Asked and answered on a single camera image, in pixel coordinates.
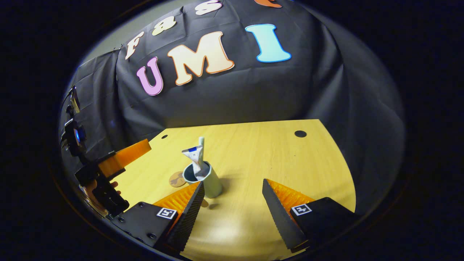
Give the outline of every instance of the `coaster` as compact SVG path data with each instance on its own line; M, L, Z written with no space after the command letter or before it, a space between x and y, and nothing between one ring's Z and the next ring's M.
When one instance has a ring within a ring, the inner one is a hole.
M169 178L169 184L175 188L181 187L185 184L185 180L182 177L182 171L178 171L174 173L170 178Z

